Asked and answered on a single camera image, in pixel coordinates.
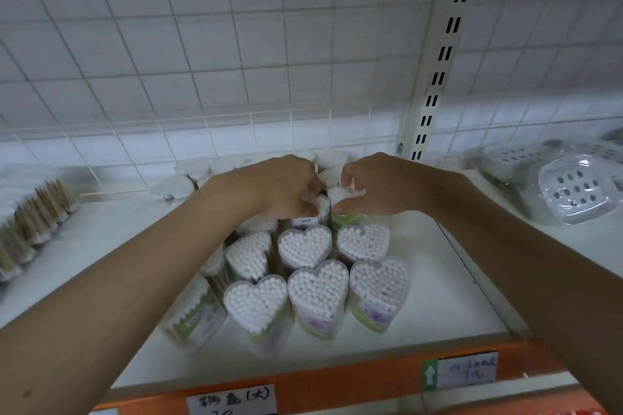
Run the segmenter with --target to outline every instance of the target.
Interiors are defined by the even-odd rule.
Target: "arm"
[[[376,154],[344,167],[367,193],[337,213],[419,210],[446,227],[610,413],[623,413],[623,280],[499,207],[461,174]]]
[[[313,165],[287,156],[214,176],[184,204],[0,330],[11,414],[82,415],[101,400],[206,259],[245,219],[314,214]]]

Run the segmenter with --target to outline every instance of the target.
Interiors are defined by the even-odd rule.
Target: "person's left arm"
[[[0,330],[0,412],[88,414],[230,232],[259,213],[313,215],[307,190],[320,181],[294,156],[214,176],[33,305]]]

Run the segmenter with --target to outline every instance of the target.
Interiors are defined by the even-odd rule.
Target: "white arrow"
[[[435,368],[429,366],[424,375],[426,376],[426,385],[432,386],[435,383]]]

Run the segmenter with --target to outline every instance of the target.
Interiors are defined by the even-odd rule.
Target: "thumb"
[[[367,213],[366,210],[369,208],[369,205],[370,200],[366,194],[361,197],[340,200],[331,210],[338,215],[352,215],[355,213]]]
[[[296,209],[294,210],[294,216],[297,217],[316,217],[318,216],[318,207],[312,202],[306,200],[299,200]]]

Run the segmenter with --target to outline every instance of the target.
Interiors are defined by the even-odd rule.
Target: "green arrow label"
[[[437,375],[439,363],[437,360],[427,360],[422,363],[422,385],[425,391],[437,390]]]

